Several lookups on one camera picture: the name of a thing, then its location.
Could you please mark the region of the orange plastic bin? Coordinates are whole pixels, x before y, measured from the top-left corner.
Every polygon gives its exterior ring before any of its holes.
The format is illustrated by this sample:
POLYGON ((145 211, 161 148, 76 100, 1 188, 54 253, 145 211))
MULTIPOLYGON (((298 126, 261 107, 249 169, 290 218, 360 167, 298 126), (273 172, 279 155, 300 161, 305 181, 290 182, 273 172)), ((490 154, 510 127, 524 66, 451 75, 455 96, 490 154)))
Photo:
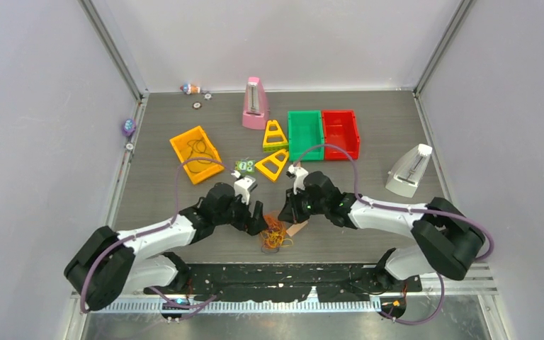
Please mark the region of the orange plastic bin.
POLYGON ((225 169, 218 150, 200 125, 172 137, 169 142, 193 185, 225 169))

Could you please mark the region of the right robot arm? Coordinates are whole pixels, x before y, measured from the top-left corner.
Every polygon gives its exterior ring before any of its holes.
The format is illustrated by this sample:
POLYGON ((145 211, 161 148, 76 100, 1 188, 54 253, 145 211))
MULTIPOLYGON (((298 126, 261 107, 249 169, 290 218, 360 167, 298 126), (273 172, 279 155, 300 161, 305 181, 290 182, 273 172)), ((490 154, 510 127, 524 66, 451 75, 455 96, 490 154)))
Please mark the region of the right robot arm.
POLYGON ((415 241, 414 246, 386 251, 379 260, 376 281, 384 290, 431 272, 461 281, 487 241, 485 233, 444 198, 427 204, 391 203, 342 192, 321 171, 290 166, 286 174, 294 183, 285 192, 280 221, 302 223, 322 215, 337 227, 380 230, 415 241))

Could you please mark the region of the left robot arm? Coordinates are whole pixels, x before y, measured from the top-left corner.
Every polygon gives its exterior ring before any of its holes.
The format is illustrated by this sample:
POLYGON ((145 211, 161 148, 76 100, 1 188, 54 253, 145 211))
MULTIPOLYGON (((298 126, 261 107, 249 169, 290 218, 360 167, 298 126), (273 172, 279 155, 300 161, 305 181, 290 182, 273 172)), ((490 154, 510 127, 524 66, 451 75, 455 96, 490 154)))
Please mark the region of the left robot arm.
POLYGON ((267 229, 264 204, 258 200, 250 205, 248 193, 216 183, 196 204, 169 219, 121 232, 99 227, 67 264, 64 277, 88 311, 102 310, 120 295, 151 286, 181 293, 188 287, 189 270, 174 248, 195 244, 222 225, 251 236, 267 229))

